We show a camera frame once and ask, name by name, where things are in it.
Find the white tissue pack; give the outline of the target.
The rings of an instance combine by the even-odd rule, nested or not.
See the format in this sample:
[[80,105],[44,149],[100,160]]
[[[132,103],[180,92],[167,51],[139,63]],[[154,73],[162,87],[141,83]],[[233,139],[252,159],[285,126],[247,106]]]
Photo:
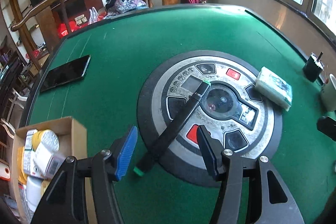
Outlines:
[[289,111],[292,106],[291,85],[266,67],[262,67],[259,72],[255,89],[285,111]]

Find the white plastic bottle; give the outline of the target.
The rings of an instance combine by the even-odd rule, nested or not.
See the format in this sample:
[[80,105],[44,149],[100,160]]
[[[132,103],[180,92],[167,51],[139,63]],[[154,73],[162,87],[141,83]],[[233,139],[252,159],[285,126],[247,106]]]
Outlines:
[[41,200],[41,188],[43,180],[37,177],[27,177],[26,200],[31,211],[35,212]]

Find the white barcode small box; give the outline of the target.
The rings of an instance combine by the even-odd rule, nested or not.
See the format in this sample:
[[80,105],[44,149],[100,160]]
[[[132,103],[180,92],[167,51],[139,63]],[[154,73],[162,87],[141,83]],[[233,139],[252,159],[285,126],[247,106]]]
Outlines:
[[62,154],[49,150],[42,143],[35,151],[34,162],[44,178],[52,179],[64,160],[65,157]]

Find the white mug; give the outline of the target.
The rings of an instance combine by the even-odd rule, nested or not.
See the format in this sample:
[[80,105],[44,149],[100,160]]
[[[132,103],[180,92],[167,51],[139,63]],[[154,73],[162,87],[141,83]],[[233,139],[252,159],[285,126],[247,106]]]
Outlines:
[[320,97],[327,111],[336,110],[336,79],[333,74],[329,74],[326,82],[322,85]]

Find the round mahjong table control panel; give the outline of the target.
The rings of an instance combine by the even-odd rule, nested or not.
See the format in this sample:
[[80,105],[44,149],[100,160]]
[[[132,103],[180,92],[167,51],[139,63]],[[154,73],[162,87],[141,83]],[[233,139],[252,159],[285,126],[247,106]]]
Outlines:
[[177,137],[159,158],[173,176],[204,187],[219,183],[206,170],[197,143],[204,125],[214,139],[245,160],[272,157],[282,134],[281,109],[255,89],[258,70],[244,60],[219,51],[191,51],[168,59],[146,79],[138,98],[137,120],[147,148],[159,138],[198,86],[209,82],[202,98]]

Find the black stepper motor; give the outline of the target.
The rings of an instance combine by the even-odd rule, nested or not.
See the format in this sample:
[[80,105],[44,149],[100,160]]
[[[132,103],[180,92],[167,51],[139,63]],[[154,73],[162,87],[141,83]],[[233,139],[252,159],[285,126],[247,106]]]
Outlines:
[[302,70],[305,77],[312,83],[318,79],[319,75],[324,69],[324,65],[321,61],[322,55],[323,52],[321,52],[319,55],[311,53],[305,65],[303,66]]

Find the brown cardboard tray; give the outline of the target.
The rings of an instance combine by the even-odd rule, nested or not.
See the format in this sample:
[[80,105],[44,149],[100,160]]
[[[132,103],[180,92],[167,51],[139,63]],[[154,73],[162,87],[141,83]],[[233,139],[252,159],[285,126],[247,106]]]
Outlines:
[[22,223],[30,223],[49,182],[68,156],[87,157],[87,130],[72,117],[15,130],[12,184]]

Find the black smartphone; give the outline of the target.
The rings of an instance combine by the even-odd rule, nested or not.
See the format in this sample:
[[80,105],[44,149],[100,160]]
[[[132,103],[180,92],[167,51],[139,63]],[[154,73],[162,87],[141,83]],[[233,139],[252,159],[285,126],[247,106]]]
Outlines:
[[50,70],[46,75],[40,92],[82,79],[86,74],[90,60],[91,55],[86,55]]

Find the blue white small box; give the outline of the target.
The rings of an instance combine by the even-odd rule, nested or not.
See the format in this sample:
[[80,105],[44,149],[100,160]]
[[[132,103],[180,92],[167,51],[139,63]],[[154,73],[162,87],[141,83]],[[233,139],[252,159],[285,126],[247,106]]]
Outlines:
[[24,150],[23,152],[23,172],[28,176],[43,178],[43,175],[34,162],[35,152],[33,150]]

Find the pile of clothes bags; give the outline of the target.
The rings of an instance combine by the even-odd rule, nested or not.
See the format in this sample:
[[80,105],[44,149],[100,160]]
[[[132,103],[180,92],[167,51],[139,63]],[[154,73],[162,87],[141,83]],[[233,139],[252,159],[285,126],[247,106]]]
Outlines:
[[116,16],[130,11],[147,9],[143,0],[106,0],[106,15]]

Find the wooden chair near table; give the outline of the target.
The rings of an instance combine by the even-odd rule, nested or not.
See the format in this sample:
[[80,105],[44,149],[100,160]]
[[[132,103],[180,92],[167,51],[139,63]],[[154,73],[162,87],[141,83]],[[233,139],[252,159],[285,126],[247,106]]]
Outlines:
[[38,5],[33,7],[25,16],[23,16],[19,10],[19,5],[17,0],[9,0],[11,7],[14,9],[14,19],[15,24],[10,26],[12,32],[19,32],[23,36],[23,44],[27,51],[30,61],[35,65],[37,70],[41,70],[41,64],[34,55],[34,51],[37,46],[26,26],[26,23],[31,19],[35,18],[42,32],[42,37],[46,43],[49,52],[52,52],[56,46],[60,43],[60,38],[58,36],[58,28],[51,10],[51,5],[58,2],[61,8],[61,12],[64,19],[64,24],[66,25],[66,30],[68,34],[72,33],[70,21],[67,16],[65,0],[44,0]]

